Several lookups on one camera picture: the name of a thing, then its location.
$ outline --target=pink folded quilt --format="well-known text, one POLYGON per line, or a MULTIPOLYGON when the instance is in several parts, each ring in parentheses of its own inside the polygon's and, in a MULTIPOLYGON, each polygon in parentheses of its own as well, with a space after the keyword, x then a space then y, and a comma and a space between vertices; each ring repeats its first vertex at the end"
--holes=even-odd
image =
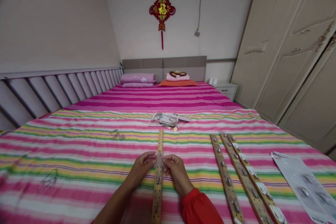
POLYGON ((176 75, 176 77, 174 77, 174 76, 171 76, 169 73, 167 73, 166 80, 167 81, 184 81, 184 80, 188 81, 190 80, 190 78, 188 74, 185 76, 176 75))
POLYGON ((138 83, 138 82, 130 82, 130 83, 124 83, 123 88, 149 88, 154 87, 154 83, 138 83))
POLYGON ((126 73, 122 75, 120 81, 122 83, 155 83, 156 77, 154 73, 126 73))

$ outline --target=wooden strip with metal fittings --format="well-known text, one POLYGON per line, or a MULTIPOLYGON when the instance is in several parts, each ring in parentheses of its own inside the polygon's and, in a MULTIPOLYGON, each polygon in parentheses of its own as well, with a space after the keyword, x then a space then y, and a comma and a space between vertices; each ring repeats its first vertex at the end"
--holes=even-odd
POLYGON ((152 224, 161 223, 161 201, 162 201, 162 156, 163 155, 163 129, 159 130, 157 140, 157 159, 154 179, 153 207, 152 207, 152 224))
POLYGON ((260 224, 274 224, 272 218, 270 217, 265 205, 263 204, 260 196, 258 195, 256 189, 254 188, 253 183, 251 182, 248 172, 246 168, 240 162, 239 156, 236 154, 235 150, 233 149, 232 143, 229 141, 228 138, 233 138, 232 135, 227 134, 225 138, 224 134, 220 134, 222 142, 226 151, 229 154, 233 167, 238 174, 240 182, 245 190, 245 193, 250 201, 250 204, 253 208, 253 211, 259 221, 260 224))
POLYGON ((245 224, 243 214, 241 213, 237 194, 233 188, 233 182, 230 177, 228 168, 225 164, 223 154, 221 152, 221 147, 219 145, 218 139, 215 135, 210 135, 212 147, 215 152, 215 157, 217 160, 217 165, 219 169, 220 177, 222 178, 222 183, 224 187, 224 192, 226 196, 227 203, 229 205, 229 210, 231 213, 232 221, 236 224, 245 224))
POLYGON ((238 143, 236 143, 235 138, 231 134, 219 134, 222 141, 224 142, 225 140, 231 143, 233 146, 233 149, 235 153, 238 155, 241 163, 243 166, 246 168, 248 171, 248 176, 250 177, 250 180, 254 184, 255 189, 261 196, 261 199, 263 203, 265 204, 266 208, 268 209, 269 213, 273 217, 273 220, 277 224, 285 224, 287 223, 285 216, 283 215, 282 211, 280 210, 279 207, 276 206, 275 202, 273 201, 272 196, 270 195, 269 190, 267 187, 264 185, 263 182, 261 182, 260 178, 258 177, 256 171, 254 168, 251 166, 250 162, 247 160, 247 157, 245 154, 242 152, 241 148, 239 147, 238 143))

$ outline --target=nightstand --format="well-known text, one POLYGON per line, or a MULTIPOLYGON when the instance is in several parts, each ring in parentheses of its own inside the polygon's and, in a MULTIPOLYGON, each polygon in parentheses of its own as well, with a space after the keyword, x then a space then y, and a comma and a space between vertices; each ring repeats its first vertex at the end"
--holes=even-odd
POLYGON ((230 100, 233 100, 237 90, 237 85, 229 82, 217 82, 217 84, 210 85, 216 88, 223 95, 227 96, 230 100))

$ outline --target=wardrobe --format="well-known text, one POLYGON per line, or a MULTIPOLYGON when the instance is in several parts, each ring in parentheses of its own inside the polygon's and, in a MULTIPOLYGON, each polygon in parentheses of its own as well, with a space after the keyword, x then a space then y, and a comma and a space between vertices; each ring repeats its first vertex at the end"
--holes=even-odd
POLYGON ((331 156, 335 31, 336 0, 253 0, 231 79, 236 102, 331 156))

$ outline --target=orange pillow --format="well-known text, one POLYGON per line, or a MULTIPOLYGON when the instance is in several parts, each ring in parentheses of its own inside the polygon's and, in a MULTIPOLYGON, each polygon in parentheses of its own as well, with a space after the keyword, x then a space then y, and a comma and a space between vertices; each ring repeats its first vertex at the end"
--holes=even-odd
POLYGON ((193 80, 179 80, 176 82, 169 82, 167 80, 163 80, 159 86, 196 86, 198 85, 197 82, 193 81, 193 80))

